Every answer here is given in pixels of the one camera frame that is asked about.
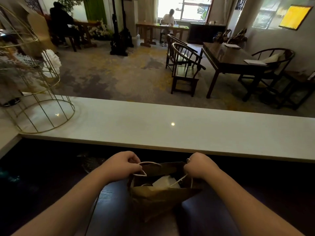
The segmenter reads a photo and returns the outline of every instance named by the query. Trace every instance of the yellow painting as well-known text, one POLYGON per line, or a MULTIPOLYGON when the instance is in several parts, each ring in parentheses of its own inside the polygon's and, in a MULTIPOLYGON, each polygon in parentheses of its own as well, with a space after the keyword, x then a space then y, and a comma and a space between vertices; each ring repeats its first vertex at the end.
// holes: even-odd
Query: yellow painting
POLYGON ((291 5, 279 26, 297 30, 311 9, 312 7, 291 5))

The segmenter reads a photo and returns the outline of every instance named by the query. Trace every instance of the bag handle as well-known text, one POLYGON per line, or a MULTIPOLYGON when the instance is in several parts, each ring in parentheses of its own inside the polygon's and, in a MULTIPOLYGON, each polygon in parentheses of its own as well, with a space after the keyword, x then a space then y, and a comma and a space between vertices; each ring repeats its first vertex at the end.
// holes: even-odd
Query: bag handle
MULTIPOLYGON (((142 163, 152 163, 152 164, 156 164, 156 165, 159 165, 160 167, 162 167, 162 165, 161 164, 159 164, 159 163, 155 163, 155 162, 152 162, 152 161, 144 161, 144 162, 140 162, 139 164, 142 164, 142 163)), ((139 175, 139 174, 133 174, 134 176, 141 176, 141 177, 146 177, 147 176, 147 174, 144 172, 144 170, 141 170, 143 173, 144 173, 144 175, 139 175)), ((176 181, 174 184, 171 184, 170 186, 169 186, 169 188, 171 188, 172 186, 174 186, 176 183, 178 183, 178 182, 180 182, 181 180, 183 180, 186 176, 187 176, 188 174, 186 174, 186 175, 184 175, 182 178, 180 178, 178 181, 176 181)))

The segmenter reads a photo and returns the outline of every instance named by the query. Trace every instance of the dark pants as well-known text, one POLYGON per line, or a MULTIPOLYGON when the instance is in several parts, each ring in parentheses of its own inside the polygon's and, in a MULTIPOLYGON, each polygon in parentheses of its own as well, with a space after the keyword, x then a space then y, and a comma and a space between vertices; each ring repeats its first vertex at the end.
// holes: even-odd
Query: dark pants
POLYGON ((65 36, 71 36, 74 39, 74 44, 76 46, 80 45, 80 32, 77 29, 74 28, 65 28, 62 30, 59 34, 58 37, 62 42, 65 42, 65 36))

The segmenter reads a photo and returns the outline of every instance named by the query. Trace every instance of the brown paper bag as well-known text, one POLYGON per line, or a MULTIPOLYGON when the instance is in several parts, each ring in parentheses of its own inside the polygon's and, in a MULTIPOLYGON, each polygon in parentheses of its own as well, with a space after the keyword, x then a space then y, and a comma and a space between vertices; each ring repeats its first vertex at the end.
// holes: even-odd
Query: brown paper bag
POLYGON ((129 178, 128 191, 136 210, 145 222, 158 214, 171 210, 176 204, 187 200, 202 190, 194 181, 191 188, 192 179, 188 176, 178 182, 181 188, 149 186, 165 175, 179 180, 185 176, 183 169, 185 164, 184 162, 169 162, 143 165, 142 170, 147 176, 132 175, 129 178))

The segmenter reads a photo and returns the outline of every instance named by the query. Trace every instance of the patterned carpet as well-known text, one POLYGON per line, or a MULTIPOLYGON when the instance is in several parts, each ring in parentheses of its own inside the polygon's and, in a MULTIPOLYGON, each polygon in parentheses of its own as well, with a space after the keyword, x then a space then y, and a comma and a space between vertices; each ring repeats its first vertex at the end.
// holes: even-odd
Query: patterned carpet
MULTIPOLYGON (((192 98, 180 92, 171 95, 172 73, 165 69, 166 47, 130 48, 128 57, 122 57, 109 54, 109 42, 98 41, 97 44, 97 48, 77 52, 71 48, 58 49, 62 63, 59 93, 85 98, 315 117, 303 106, 298 111, 275 109, 275 106, 261 103, 258 95, 243 102, 246 90, 237 81, 237 75, 220 74, 211 99, 206 99, 214 75, 214 69, 206 58, 201 64, 207 69, 199 72, 195 96, 192 98)), ((200 52, 201 46, 191 46, 200 52)))

